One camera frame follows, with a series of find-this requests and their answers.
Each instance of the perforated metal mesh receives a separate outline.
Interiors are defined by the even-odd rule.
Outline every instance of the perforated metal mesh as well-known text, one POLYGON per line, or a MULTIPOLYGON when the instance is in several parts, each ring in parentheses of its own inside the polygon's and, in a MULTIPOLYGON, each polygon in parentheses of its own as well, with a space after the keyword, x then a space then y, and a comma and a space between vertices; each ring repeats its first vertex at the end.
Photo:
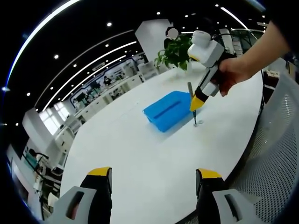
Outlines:
POLYGON ((244 170, 232 188, 258 198, 256 215, 271 223, 298 184, 299 86, 287 76, 266 105, 244 170))

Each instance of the human hand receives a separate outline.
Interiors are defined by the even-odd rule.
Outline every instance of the human hand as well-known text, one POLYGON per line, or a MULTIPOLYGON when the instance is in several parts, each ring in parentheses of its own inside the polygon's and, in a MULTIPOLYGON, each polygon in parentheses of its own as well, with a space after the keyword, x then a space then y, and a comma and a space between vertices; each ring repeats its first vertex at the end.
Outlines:
POLYGON ((252 76, 241 57, 223 60, 219 65, 219 70, 222 72, 219 91, 223 97, 228 94, 233 85, 250 79, 252 76))

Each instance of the green plant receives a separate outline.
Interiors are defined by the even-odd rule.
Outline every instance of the green plant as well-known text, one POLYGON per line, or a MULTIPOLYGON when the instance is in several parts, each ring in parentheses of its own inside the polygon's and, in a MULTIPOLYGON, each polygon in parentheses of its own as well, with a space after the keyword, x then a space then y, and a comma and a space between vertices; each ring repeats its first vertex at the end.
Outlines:
POLYGON ((188 49, 192 45, 191 38, 187 35, 178 35, 172 40, 166 49, 158 52, 155 59, 155 66, 159 69, 160 64, 165 64, 169 68, 169 64, 187 70, 187 62, 190 61, 188 49))

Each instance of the blue plastic tray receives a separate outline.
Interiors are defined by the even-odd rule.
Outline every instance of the blue plastic tray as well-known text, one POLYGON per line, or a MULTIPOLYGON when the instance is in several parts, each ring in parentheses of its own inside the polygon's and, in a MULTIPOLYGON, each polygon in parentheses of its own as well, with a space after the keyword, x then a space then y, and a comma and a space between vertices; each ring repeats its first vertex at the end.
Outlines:
POLYGON ((166 132, 191 113, 190 103, 189 93, 174 91, 145 108, 143 113, 161 132, 166 132))

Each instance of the led strip light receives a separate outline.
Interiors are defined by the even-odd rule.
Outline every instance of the led strip light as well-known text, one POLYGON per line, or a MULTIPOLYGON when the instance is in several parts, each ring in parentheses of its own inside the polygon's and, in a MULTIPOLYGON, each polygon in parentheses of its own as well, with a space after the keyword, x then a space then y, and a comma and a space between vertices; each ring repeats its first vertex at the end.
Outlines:
POLYGON ((111 37, 109 37, 109 38, 107 38, 107 39, 105 39, 105 40, 103 40, 103 41, 101 41, 101 42, 99 42, 99 43, 97 43, 97 44, 95 44, 95 45, 93 45, 92 47, 90 47, 89 49, 87 49, 86 51, 84 51, 83 53, 81 53, 80 55, 78 55, 77 57, 75 57, 71 62, 69 62, 50 82, 49 82, 49 84, 47 85, 47 87, 43 90, 43 92, 41 93, 41 95, 39 96, 39 98, 37 99, 37 101, 36 101, 36 104, 34 105, 34 107, 36 107, 37 106, 37 104, 38 104, 38 102, 39 102, 39 100, 42 98, 42 96, 43 96, 43 94, 48 90, 48 88, 50 87, 50 85, 54 82, 54 80, 66 69, 66 68, 68 68, 71 64, 73 64, 78 58, 80 58, 83 54, 85 54, 86 52, 88 52, 88 51, 90 51, 91 49, 93 49, 93 48, 95 48, 95 47, 97 47, 97 46, 99 46, 100 44, 102 44, 102 43, 104 43, 104 42, 106 42, 106 41, 108 41, 108 40, 111 40, 111 39, 113 39, 113 38, 115 38, 115 37, 118 37, 118 36, 120 36, 120 35, 123 35, 123 34, 126 34, 126 33, 129 33, 129 32, 132 32, 132 31, 134 31, 133 29, 130 29, 130 30, 128 30, 128 31, 125 31, 125 32, 122 32, 122 33, 120 33, 120 34, 117 34, 117 35, 114 35, 114 36, 111 36, 111 37))
POLYGON ((17 61, 19 60, 21 54, 23 53, 23 51, 25 50, 25 48, 28 46, 29 42, 34 38, 34 36, 48 23, 50 22, 50 20, 52 20, 55 16, 57 16, 59 13, 61 13, 62 11, 64 11, 65 9, 67 9, 68 7, 70 7, 71 5, 75 4, 76 2, 78 2, 80 0, 70 0, 68 2, 66 2, 65 4, 63 4, 62 6, 60 6, 59 8, 57 8, 56 10, 54 10, 54 12, 52 12, 50 15, 48 15, 40 24, 38 24, 38 26, 32 31, 32 33, 29 35, 29 37, 26 39, 26 41, 24 42, 24 44, 22 45, 21 49, 19 50, 19 53, 17 54, 17 56, 14 59, 14 63, 9 71, 9 75, 7 77, 7 81, 6 81, 6 86, 8 85, 8 81, 9 78, 11 76, 11 73, 14 70, 15 64, 17 63, 17 61))
POLYGON ((124 56, 121 56, 117 59, 115 59, 114 61, 112 62, 109 62, 108 64, 105 64, 104 66, 100 67, 98 70, 96 70, 95 72, 93 72, 92 74, 90 74, 89 76, 87 76, 85 79, 83 79, 78 85, 76 85, 68 94, 65 95, 65 97, 63 97, 63 99, 61 101, 64 101, 76 88, 78 88, 83 82, 85 82, 86 80, 88 80, 91 76, 93 76, 94 74, 96 74, 97 72, 101 71, 102 69, 104 69, 105 67, 113 64, 114 62, 116 61, 119 61, 121 60, 122 58, 124 58, 124 56))
POLYGON ((117 50, 119 50, 119 49, 122 49, 122 48, 125 48, 125 47, 127 47, 127 46, 129 46, 129 45, 132 45, 132 44, 134 44, 134 43, 137 43, 136 41, 133 41, 133 42, 131 42, 131 43, 127 43, 127 44, 125 44, 125 45, 122 45, 122 46, 120 46, 120 47, 118 47, 118 48, 115 48, 115 49, 113 49, 113 50, 111 50, 111 51, 109 51, 108 53, 105 53, 105 54, 103 54, 102 56, 100 56, 100 57, 98 57, 97 59, 95 59, 95 60, 93 60, 92 62, 90 62, 88 65, 86 65, 86 66, 84 66, 83 68, 81 68, 75 75, 73 75, 69 80, 67 80, 58 90, 57 90, 57 92, 51 97, 51 99, 48 101, 48 103, 46 104, 46 106, 44 107, 44 109, 43 109, 43 111, 45 111, 46 110, 46 108, 49 106, 49 104, 52 102, 52 100, 57 96, 57 94, 73 79, 73 78, 75 78, 80 72, 82 72, 84 69, 86 69, 87 67, 89 67, 91 64, 93 64, 93 63, 95 63, 96 61, 98 61, 98 60, 100 60, 101 58, 103 58, 103 57, 105 57, 105 56, 107 56, 107 55, 109 55, 109 54, 111 54, 111 53, 113 53, 113 52, 115 52, 115 51, 117 51, 117 50))
POLYGON ((232 14, 230 11, 228 11, 225 7, 221 7, 221 9, 226 12, 227 14, 229 14, 231 17, 233 17, 235 20, 238 21, 238 23, 240 23, 245 29, 248 30, 248 28, 245 26, 244 23, 242 23, 234 14, 232 14))

